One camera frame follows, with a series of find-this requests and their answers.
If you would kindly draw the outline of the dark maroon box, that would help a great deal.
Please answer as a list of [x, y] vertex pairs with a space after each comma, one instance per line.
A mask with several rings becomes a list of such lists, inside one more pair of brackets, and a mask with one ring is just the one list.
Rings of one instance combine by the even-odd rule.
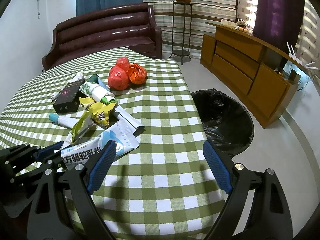
[[80, 91], [80, 87], [85, 80], [68, 83], [56, 98], [53, 108], [57, 114], [74, 113], [78, 110], [80, 101], [85, 95]]

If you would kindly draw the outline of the white green paper bag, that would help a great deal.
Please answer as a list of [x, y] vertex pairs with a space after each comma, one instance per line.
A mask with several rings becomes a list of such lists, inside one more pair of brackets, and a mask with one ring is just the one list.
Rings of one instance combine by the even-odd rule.
[[95, 102], [100, 102], [105, 105], [117, 103], [114, 94], [110, 92], [97, 74], [93, 74], [80, 86], [80, 92], [91, 97]]

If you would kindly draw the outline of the red plastic bag bundle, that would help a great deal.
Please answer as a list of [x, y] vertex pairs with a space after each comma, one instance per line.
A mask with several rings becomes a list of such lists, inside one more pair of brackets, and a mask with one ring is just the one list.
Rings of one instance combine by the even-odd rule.
[[108, 85], [112, 89], [126, 90], [129, 87], [129, 77], [127, 71], [130, 63], [127, 57], [120, 57], [111, 68], [108, 77]]

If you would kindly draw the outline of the black trash bin with bag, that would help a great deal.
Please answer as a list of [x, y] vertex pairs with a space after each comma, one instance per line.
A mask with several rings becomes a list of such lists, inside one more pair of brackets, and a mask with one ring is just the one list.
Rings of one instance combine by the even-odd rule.
[[254, 137], [254, 125], [245, 107], [214, 88], [191, 93], [207, 139], [231, 158], [244, 152]]

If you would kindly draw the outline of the light blue tube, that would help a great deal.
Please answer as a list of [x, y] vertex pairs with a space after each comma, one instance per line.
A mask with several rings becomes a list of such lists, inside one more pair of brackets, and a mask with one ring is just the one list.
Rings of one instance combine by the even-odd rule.
[[55, 113], [49, 114], [49, 120], [68, 129], [72, 129], [78, 122], [78, 119], [58, 115]]

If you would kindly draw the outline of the yellow snack wrapper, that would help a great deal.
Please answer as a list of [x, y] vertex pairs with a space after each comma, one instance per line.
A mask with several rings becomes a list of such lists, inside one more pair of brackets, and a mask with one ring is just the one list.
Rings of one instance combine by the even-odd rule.
[[107, 129], [110, 124], [109, 115], [116, 106], [116, 102], [104, 104], [95, 102], [90, 97], [79, 98], [79, 101], [85, 111], [68, 135], [71, 145], [75, 145], [94, 125]]

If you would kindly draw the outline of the white blue milk powder bag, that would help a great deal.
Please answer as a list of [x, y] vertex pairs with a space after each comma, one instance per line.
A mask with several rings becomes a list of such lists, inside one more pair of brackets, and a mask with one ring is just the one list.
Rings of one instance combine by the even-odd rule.
[[90, 157], [100, 153], [109, 140], [116, 142], [115, 160], [139, 146], [129, 126], [125, 121], [119, 120], [96, 138], [62, 149], [61, 158], [67, 169], [71, 170], [78, 164], [85, 164]]

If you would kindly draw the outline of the green checkered tablecloth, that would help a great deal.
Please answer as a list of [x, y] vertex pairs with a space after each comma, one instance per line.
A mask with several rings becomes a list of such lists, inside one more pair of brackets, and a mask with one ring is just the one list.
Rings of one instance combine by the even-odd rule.
[[147, 71], [143, 86], [115, 92], [144, 131], [139, 147], [112, 164], [92, 199], [119, 239], [202, 239], [225, 202], [204, 159], [206, 135], [175, 61], [116, 48], [48, 70], [22, 86], [1, 113], [1, 148], [64, 140], [67, 129], [49, 121], [52, 95], [77, 73], [106, 82], [122, 56]]

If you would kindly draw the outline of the orange plastic bag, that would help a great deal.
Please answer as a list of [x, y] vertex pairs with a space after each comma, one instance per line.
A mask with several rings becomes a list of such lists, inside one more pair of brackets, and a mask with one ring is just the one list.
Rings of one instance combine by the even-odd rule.
[[137, 63], [130, 64], [130, 67], [127, 71], [129, 81], [134, 85], [141, 85], [146, 82], [147, 71], [144, 67], [140, 66]]

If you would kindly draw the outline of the dark brown leather sofa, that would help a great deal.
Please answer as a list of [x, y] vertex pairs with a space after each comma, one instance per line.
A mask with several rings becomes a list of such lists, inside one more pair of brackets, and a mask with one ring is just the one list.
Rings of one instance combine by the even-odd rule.
[[143, 2], [109, 7], [59, 23], [42, 65], [50, 70], [82, 56], [120, 47], [162, 58], [162, 30], [152, 5]]

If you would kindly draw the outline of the white wifi router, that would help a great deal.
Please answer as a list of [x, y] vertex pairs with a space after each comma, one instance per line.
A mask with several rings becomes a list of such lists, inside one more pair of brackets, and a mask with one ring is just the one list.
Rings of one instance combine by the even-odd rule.
[[299, 64], [301, 64], [305, 69], [309, 69], [309, 70], [319, 70], [318, 67], [313, 66], [315, 64], [315, 61], [307, 63], [307, 64], [303, 64], [303, 62], [296, 57], [295, 51], [293, 49], [293, 46], [289, 45], [289, 43], [286, 43], [287, 48], [289, 50], [289, 57], [291, 57], [292, 59], [294, 59], [295, 61], [297, 61]]

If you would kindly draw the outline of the striped green curtain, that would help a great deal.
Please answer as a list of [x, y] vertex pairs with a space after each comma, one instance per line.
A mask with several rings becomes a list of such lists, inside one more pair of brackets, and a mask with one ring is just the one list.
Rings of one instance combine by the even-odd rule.
[[162, 30], [162, 50], [190, 49], [199, 58], [204, 34], [214, 35], [215, 28], [206, 22], [234, 21], [236, 0], [191, 0], [192, 6], [173, 5], [175, 0], [143, 0], [153, 6], [157, 25]]

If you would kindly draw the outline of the mouse plush toy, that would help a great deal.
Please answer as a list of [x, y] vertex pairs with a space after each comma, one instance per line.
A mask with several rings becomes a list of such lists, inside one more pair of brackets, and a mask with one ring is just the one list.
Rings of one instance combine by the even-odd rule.
[[244, 22], [244, 20], [242, 20], [241, 18], [236, 18], [235, 23], [236, 23], [236, 28], [239, 31], [241, 31], [243, 33], [248, 32], [247, 24]]

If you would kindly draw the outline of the white box on cabinet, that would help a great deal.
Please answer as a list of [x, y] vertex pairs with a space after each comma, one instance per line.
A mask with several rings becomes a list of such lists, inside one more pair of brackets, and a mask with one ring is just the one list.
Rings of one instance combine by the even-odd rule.
[[233, 28], [233, 29], [237, 28], [236, 23], [234, 23], [232, 21], [224, 20], [224, 19], [221, 20], [221, 25], [224, 25], [228, 28]]

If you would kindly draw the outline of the purple curtain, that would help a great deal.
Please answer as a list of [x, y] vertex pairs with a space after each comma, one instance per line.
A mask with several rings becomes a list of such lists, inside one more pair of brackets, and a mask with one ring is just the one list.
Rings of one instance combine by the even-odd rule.
[[303, 23], [305, 0], [258, 0], [253, 35], [288, 53]]

